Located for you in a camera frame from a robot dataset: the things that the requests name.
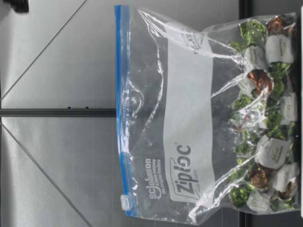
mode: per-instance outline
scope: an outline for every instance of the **ziploc logo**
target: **ziploc logo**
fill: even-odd
[[[178,196],[199,200],[197,189],[200,188],[197,176],[191,169],[190,146],[178,145],[176,148],[177,159],[170,158],[170,179],[174,187],[174,193]]]

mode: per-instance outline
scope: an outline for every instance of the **plastic bag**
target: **plastic bag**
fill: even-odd
[[[295,21],[253,17],[197,32],[116,7],[127,215],[199,225],[221,207],[299,208]]]

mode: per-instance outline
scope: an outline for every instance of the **brown foil wrapper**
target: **brown foil wrapper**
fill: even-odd
[[[267,23],[267,29],[268,29],[268,35],[280,35],[284,34],[285,36],[290,35],[291,33],[296,32],[296,26],[295,25],[290,25],[290,26],[285,26],[283,23],[283,19],[278,16]]]
[[[253,70],[248,74],[248,79],[257,85],[256,94],[260,95],[261,91],[264,90],[265,94],[273,90],[272,80],[269,78],[267,73],[263,70]]]
[[[298,189],[298,183],[296,182],[290,182],[287,186],[286,192],[279,192],[279,197],[283,200],[287,200],[289,198],[292,198],[296,191]]]
[[[279,35],[283,33],[283,20],[280,16],[271,19],[267,23],[267,29],[269,35]]]
[[[254,169],[250,174],[250,183],[260,191],[266,191],[270,187],[271,175],[274,172],[274,169],[269,169],[258,164],[257,169]]]

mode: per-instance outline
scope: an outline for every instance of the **blue zipper seal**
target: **blue zipper seal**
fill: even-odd
[[[128,107],[122,108],[122,91],[128,89],[128,75],[130,59],[127,45],[129,44],[128,34],[130,26],[129,6],[115,6],[116,15],[116,118],[117,118],[117,137],[119,148],[119,161],[122,172],[123,193],[129,197],[130,210],[125,213],[128,216],[138,217],[136,198],[132,190],[132,164],[129,152],[122,147],[121,130],[124,130],[123,123],[127,121]]]

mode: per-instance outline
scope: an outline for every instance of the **gray background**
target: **gray background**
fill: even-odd
[[[48,45],[83,2],[30,0],[26,15],[0,3],[2,108],[115,107],[114,5],[127,1],[87,0]],[[134,2],[196,30],[238,19],[237,0]],[[2,128],[2,226],[87,226],[25,151],[93,227],[181,226],[124,215],[115,119],[1,121],[11,133]],[[238,219],[223,209],[202,226],[238,226]]]

